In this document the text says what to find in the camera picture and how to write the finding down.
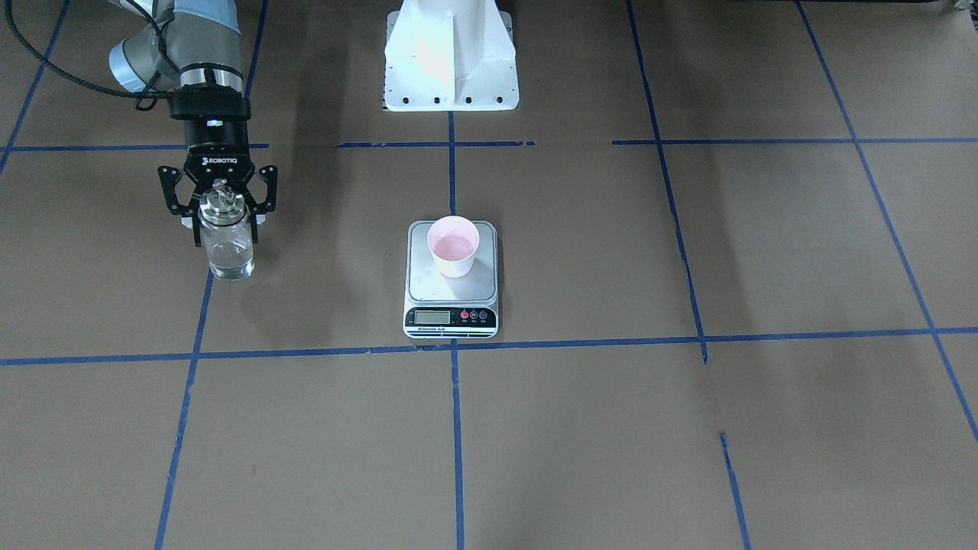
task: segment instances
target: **lcd display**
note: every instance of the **lcd display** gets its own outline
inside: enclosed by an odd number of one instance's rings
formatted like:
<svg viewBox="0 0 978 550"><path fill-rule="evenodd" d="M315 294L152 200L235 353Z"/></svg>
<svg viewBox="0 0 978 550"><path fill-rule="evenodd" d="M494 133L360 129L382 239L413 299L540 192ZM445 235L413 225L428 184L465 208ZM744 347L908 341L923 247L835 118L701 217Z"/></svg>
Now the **lcd display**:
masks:
<svg viewBox="0 0 978 550"><path fill-rule="evenodd" d="M419 325L447 325L452 322L452 312L415 311L415 322Z"/></svg>

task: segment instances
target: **scale control panel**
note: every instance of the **scale control panel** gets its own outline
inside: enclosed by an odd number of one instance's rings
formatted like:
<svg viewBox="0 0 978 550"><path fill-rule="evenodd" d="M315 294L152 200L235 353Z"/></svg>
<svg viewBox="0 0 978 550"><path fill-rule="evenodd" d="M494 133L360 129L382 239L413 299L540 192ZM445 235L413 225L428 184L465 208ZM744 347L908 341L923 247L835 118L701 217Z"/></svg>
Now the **scale control panel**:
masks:
<svg viewBox="0 0 978 550"><path fill-rule="evenodd" d="M404 315L404 327L414 334L489 337L499 323L496 312L488 307L412 307Z"/></svg>

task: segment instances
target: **scale platform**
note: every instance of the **scale platform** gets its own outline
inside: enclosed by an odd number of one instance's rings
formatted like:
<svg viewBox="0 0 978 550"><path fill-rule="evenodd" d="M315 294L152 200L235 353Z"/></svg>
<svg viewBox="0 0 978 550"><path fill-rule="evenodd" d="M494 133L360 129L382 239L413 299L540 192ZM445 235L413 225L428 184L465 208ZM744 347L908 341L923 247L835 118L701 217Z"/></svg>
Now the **scale platform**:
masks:
<svg viewBox="0 0 978 550"><path fill-rule="evenodd" d="M499 332L499 262L496 228L473 221L479 230L475 262L466 275L451 279L434 265L427 232L434 221L408 229L408 271L404 285L404 334L419 339L491 338Z"/></svg>

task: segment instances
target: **pink cup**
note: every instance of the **pink cup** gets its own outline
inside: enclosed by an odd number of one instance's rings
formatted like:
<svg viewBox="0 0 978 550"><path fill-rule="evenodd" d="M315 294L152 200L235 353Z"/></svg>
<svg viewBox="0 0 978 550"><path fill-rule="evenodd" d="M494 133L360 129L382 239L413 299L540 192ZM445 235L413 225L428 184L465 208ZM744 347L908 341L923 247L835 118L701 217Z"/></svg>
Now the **pink cup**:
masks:
<svg viewBox="0 0 978 550"><path fill-rule="evenodd" d="M435 267L445 277L464 276L475 262L479 248L479 230L461 216L446 216L428 229L428 249Z"/></svg>

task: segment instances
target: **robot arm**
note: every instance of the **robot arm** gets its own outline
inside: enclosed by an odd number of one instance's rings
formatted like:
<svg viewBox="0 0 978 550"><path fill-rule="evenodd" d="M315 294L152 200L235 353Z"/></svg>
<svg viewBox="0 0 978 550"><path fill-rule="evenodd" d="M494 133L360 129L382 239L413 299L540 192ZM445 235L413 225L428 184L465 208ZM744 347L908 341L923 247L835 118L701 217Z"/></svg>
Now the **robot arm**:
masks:
<svg viewBox="0 0 978 550"><path fill-rule="evenodd" d="M234 0L109 1L155 22L112 49L109 61L115 79L130 92L171 91L170 116L184 122L183 173L195 189L189 203L180 204L176 186L181 170L161 166L157 175L167 208L190 221L195 244L200 246L201 199L212 189L229 189L244 198L256 242L258 223L275 210L278 169L258 170L268 188L265 200L258 202L247 188L255 172L247 136L251 108L243 94L241 31ZM163 45L157 40L160 34Z"/></svg>

